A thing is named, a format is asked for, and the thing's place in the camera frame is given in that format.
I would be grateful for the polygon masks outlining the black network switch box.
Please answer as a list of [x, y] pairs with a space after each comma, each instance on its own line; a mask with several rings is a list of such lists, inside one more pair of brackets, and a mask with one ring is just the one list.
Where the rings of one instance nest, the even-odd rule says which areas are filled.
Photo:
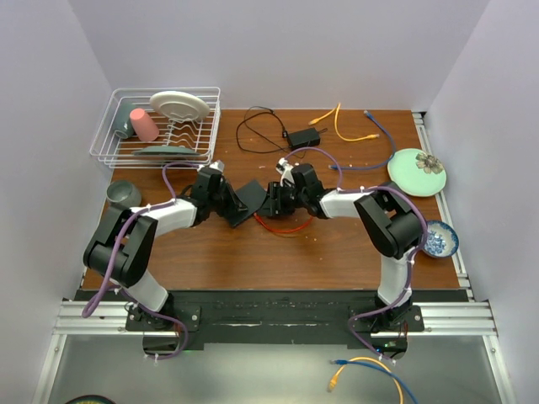
[[241, 188], [234, 190], [240, 200], [248, 206], [248, 213], [240, 215], [238, 218], [226, 219], [229, 226], [235, 228], [243, 224], [249, 219], [260, 206], [263, 204], [266, 197], [266, 190], [262, 187], [258, 180], [253, 179], [243, 185]]

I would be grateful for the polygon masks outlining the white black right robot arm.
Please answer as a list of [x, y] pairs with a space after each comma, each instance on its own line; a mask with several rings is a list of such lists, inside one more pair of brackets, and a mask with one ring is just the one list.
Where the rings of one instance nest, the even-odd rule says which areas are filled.
[[381, 278], [376, 308], [353, 315], [349, 324], [353, 327], [360, 320], [374, 317], [380, 328], [395, 330], [411, 306], [414, 259], [428, 232], [422, 213], [393, 182], [355, 190], [326, 189], [310, 164], [294, 166], [281, 159], [276, 171], [280, 181], [269, 184], [259, 213], [281, 217], [303, 208], [321, 220], [361, 220], [372, 245], [381, 254]]

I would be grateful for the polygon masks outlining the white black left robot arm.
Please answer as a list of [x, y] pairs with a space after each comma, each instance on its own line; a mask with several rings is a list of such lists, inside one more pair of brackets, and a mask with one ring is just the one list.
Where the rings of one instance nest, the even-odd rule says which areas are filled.
[[212, 212], [236, 227], [263, 204], [265, 191], [254, 180], [234, 189], [224, 178], [220, 163], [198, 168], [195, 182], [176, 193], [163, 168], [171, 199], [155, 205], [127, 207], [112, 204], [83, 253], [83, 264], [103, 277], [98, 292], [83, 308], [82, 317], [94, 314], [110, 288], [125, 292], [145, 312], [156, 330], [177, 321], [170, 292], [153, 277], [148, 264], [157, 237], [198, 226]]

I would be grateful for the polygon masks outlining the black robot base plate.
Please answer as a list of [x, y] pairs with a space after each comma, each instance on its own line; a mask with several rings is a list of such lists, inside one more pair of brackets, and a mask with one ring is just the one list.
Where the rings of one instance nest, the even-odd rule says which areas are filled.
[[184, 323], [188, 347], [208, 343], [345, 344], [360, 348], [384, 332], [422, 332], [416, 305], [364, 318], [372, 290], [175, 290], [167, 313]]

